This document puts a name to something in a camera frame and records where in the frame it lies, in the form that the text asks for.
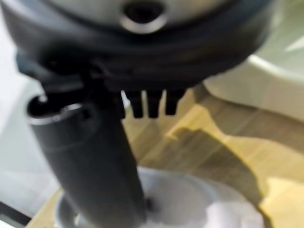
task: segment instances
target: wooden countertop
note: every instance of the wooden countertop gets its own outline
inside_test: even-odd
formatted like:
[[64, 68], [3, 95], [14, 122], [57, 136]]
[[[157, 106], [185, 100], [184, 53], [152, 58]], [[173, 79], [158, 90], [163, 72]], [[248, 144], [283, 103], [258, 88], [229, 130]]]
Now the wooden countertop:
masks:
[[[304, 124], [190, 91], [176, 117], [124, 120], [141, 166], [225, 183], [263, 212], [267, 228], [304, 227]], [[53, 228], [59, 192], [27, 228]]]

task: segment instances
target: black handle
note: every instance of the black handle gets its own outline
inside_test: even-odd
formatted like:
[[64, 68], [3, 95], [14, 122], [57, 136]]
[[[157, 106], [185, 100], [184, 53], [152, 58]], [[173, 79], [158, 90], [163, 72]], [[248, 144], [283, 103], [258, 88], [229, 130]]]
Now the black handle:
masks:
[[30, 102], [30, 124], [71, 205], [97, 228], [144, 223], [136, 162], [115, 110], [86, 103], [49, 113], [46, 106]]

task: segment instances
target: hole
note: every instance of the hole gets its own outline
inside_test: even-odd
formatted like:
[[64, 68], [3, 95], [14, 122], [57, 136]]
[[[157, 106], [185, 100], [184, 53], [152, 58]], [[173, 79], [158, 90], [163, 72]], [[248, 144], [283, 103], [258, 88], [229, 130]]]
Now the hole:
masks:
[[132, 2], [125, 6], [124, 13], [132, 21], [147, 24], [157, 19], [164, 7], [157, 2]]
[[82, 118], [83, 120], [88, 120], [92, 117], [91, 113], [89, 110], [85, 109], [82, 111]]

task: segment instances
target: light wood grain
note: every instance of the light wood grain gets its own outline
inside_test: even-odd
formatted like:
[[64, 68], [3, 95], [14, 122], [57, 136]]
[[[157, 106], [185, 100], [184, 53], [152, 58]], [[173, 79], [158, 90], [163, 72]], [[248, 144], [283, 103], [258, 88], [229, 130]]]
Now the light wood grain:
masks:
[[[225, 183], [261, 210], [267, 228], [304, 227], [304, 124], [211, 96], [180, 112], [124, 121], [141, 166]], [[53, 227], [57, 198], [28, 228]]]

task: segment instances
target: white sink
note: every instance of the white sink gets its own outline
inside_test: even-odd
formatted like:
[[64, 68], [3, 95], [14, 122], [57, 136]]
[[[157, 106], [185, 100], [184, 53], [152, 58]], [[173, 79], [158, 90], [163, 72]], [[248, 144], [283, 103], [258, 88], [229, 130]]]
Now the white sink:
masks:
[[304, 0], [280, 3], [274, 31], [256, 55], [204, 84], [220, 99], [304, 121]]

